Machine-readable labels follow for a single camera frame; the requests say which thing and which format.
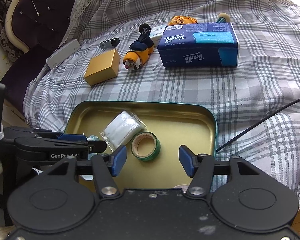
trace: tempo logo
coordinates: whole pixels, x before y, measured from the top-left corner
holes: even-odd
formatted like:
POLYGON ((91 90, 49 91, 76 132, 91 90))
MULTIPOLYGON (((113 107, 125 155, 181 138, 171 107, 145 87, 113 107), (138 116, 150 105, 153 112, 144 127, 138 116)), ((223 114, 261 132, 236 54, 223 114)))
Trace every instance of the tempo logo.
POLYGON ((165 43, 172 42, 172 40, 183 40, 183 39, 185 39, 185 36, 183 34, 174 35, 174 36, 166 37, 165 43))
POLYGON ((197 59, 197 60, 203 60, 204 57, 202 57, 202 54, 200 52, 194 53, 194 54, 189 54, 189 55, 185 55, 183 56, 186 63, 190 63, 192 62, 193 59, 197 59))

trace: metal screw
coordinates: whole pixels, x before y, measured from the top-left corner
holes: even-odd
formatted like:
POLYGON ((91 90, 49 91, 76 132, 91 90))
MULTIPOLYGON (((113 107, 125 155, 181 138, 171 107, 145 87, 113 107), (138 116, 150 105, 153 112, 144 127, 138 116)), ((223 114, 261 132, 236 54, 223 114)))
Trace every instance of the metal screw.
POLYGON ((117 189, 115 187, 104 187, 101 192, 105 195, 113 195, 117 193, 117 189))
POLYGON ((204 193, 204 189, 202 187, 192 187, 189 189, 189 192, 192 195, 201 195, 204 193))

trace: white lace trim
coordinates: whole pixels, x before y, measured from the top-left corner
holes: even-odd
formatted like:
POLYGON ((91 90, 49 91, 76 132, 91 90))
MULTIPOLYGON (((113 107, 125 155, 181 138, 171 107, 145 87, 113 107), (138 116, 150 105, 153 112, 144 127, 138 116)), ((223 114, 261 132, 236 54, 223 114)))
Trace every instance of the white lace trim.
POLYGON ((81 14, 85 11, 85 9, 88 7, 88 5, 91 2, 92 2, 92 0, 81 0, 77 4, 76 8, 74 8, 73 13, 70 18, 70 24, 69 24, 68 30, 67 30, 65 36, 63 37, 63 41, 59 47, 61 47, 66 42, 70 33, 73 31, 73 28, 76 27, 75 25, 78 21, 78 18, 81 16, 81 14))

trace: gray plaid fabric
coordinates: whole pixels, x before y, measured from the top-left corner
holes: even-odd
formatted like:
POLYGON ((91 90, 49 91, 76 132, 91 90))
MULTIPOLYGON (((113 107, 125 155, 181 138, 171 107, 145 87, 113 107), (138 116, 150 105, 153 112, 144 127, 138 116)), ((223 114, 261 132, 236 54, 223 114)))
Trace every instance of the gray plaid fabric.
MULTIPOLYGON (((35 128, 63 131, 85 100, 180 102, 205 106, 215 115, 222 145, 280 107, 300 98, 300 7, 290 0, 93 0, 69 29, 81 49, 28 87, 24 111, 35 128), (173 16, 215 22, 231 16, 241 44, 234 68, 165 69, 155 49, 137 71, 121 65, 115 79, 90 87, 83 79, 101 41, 118 37, 121 57, 140 35, 141 23, 158 26, 173 16)), ((288 108, 217 153, 238 154, 294 190, 300 199, 300 103, 288 108)), ((225 183, 220 176, 214 188, 225 183)))

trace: purple upholstered headboard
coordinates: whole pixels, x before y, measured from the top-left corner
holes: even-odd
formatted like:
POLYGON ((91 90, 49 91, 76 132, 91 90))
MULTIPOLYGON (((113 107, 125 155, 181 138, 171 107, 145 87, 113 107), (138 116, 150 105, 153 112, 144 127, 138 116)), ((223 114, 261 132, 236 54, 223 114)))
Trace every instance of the purple upholstered headboard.
POLYGON ((30 49, 40 44, 47 50, 58 48, 69 26, 75 0, 19 0, 12 15, 12 31, 30 49))
POLYGON ((75 0, 33 1, 40 16, 37 15, 31 0, 19 0, 13 10, 10 18, 13 34, 9 39, 12 42, 12 38, 16 36, 28 46, 29 51, 20 48, 26 53, 16 60, 1 80, 1 83, 7 87, 6 99, 21 113, 23 113, 22 105, 27 86, 38 76, 46 59, 61 43, 69 26, 69 18, 75 2, 75 0))

